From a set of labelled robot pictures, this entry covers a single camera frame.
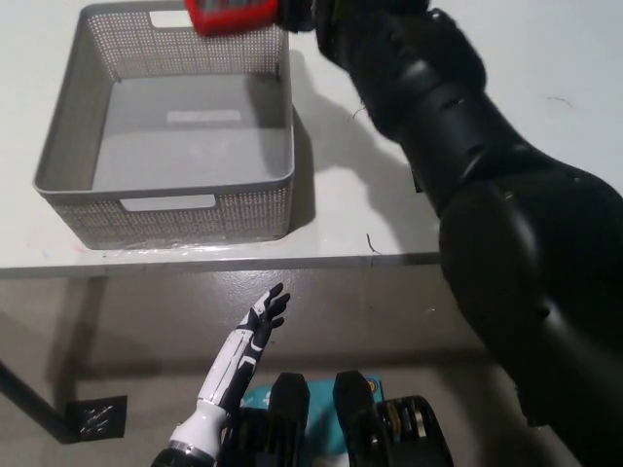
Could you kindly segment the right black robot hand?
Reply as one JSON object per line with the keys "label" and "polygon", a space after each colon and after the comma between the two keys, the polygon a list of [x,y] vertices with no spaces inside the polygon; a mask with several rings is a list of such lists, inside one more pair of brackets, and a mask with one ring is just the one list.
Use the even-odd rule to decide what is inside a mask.
{"label": "right black robot hand", "polygon": [[320,53],[348,68],[348,47],[379,35],[378,18],[421,18],[429,1],[278,1],[275,23],[292,32],[314,32]]}

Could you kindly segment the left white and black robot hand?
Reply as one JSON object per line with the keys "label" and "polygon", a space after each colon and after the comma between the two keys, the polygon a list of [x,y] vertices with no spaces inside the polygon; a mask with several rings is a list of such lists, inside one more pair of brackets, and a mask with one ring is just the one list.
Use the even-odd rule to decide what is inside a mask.
{"label": "left white and black robot hand", "polygon": [[228,418],[239,408],[272,331],[284,322],[290,295],[278,283],[250,307],[220,348],[197,396],[195,411],[173,431],[169,445],[214,457]]}

